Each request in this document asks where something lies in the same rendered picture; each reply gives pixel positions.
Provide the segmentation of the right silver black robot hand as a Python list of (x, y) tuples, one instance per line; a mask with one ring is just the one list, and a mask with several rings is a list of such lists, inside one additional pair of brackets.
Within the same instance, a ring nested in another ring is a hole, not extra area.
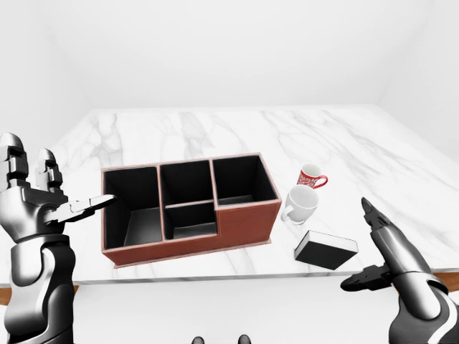
[(387, 216), (366, 198), (361, 199), (364, 219), (371, 227), (370, 236), (381, 253), (384, 264), (371, 265), (353, 274), (341, 283), (347, 292), (380, 290), (389, 287), (404, 274), (421, 273), (428, 276), (432, 271), (418, 249)]

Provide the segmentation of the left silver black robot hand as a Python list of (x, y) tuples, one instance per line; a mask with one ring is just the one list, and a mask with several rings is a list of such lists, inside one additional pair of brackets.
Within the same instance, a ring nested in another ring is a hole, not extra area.
[(65, 223), (92, 216), (111, 205), (116, 196), (106, 194), (70, 201), (61, 189), (62, 174), (52, 151), (39, 152), (35, 171), (37, 187), (27, 181), (29, 165), (20, 138), (0, 135), (0, 226), (15, 243), (47, 234), (61, 234)]

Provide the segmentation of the black book with white pages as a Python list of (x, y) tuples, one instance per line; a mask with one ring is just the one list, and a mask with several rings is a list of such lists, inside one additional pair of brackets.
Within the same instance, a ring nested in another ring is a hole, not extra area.
[(308, 231), (294, 251), (296, 261), (335, 270), (359, 252), (351, 239)]

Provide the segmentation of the red patterned mug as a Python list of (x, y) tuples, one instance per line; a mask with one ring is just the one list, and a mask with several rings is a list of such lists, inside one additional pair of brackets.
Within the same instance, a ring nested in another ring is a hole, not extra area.
[(297, 184), (311, 188), (320, 188), (328, 183), (328, 177), (322, 174), (319, 166), (306, 163), (302, 166)]

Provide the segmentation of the red-brown desk caddy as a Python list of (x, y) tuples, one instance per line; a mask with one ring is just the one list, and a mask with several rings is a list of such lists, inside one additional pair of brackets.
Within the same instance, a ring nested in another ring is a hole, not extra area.
[(259, 153), (107, 168), (102, 253), (115, 266), (270, 241), (282, 203)]

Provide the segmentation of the white mug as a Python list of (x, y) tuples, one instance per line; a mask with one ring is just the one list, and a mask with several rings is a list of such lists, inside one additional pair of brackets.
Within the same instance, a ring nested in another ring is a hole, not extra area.
[(306, 222), (318, 207), (319, 197), (310, 186), (298, 184), (289, 191), (281, 220), (291, 220), (294, 224)]

